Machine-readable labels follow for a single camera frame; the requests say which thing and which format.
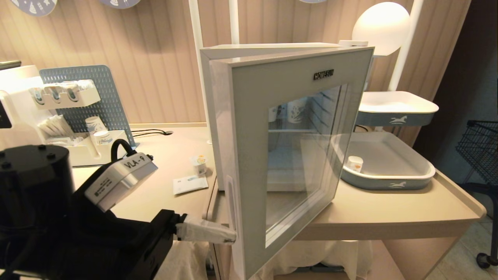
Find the caster wheel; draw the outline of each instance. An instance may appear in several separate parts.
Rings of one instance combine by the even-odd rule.
[[[477,254],[476,262],[477,262],[477,265],[482,269],[487,269],[491,266],[488,263],[488,256],[484,253]]]

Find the white pole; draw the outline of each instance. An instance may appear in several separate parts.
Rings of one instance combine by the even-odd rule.
[[[399,49],[399,54],[398,58],[396,59],[394,70],[392,72],[391,81],[389,82],[389,86],[387,88],[388,91],[395,91],[398,87],[406,58],[408,56],[408,52],[410,51],[410,45],[413,40],[413,35],[415,34],[415,30],[417,28],[418,18],[420,17],[420,11],[422,10],[423,4],[424,0],[413,1],[413,6],[411,7],[410,13],[410,31],[408,33],[406,41],[401,45],[401,48]]]
[[[240,44],[239,37],[239,2],[238,0],[229,0],[228,7],[230,11],[230,34],[232,44]]]
[[[197,67],[199,68],[199,78],[201,80],[202,102],[204,103],[204,114],[206,115],[206,126],[208,127],[208,143],[211,141],[211,130],[209,127],[208,106],[206,104],[206,89],[204,88],[204,74],[202,72],[200,49],[204,47],[202,41],[201,19],[199,17],[199,4],[197,0],[189,0],[190,20],[192,21],[192,31],[194,32],[195,55],[197,57]]]

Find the wire basket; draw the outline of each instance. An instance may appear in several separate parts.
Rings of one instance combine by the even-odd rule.
[[[498,185],[498,122],[468,121],[457,152],[491,185]]]

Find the beige wall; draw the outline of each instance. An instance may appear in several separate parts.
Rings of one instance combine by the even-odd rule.
[[[239,0],[241,43],[350,39],[357,18],[382,0]],[[413,0],[396,0],[410,11]],[[198,0],[205,46],[230,43],[228,0]],[[425,0],[398,89],[432,100],[470,0]],[[0,0],[0,60],[39,69],[106,64],[131,123],[205,120],[187,0],[142,0],[117,10],[60,1],[35,18]],[[373,65],[370,90],[386,90],[397,52]],[[417,128],[404,129],[413,143]]]

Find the glass fridge door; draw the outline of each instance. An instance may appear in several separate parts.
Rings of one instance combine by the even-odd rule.
[[[249,279],[334,198],[373,48],[212,60],[234,271]]]

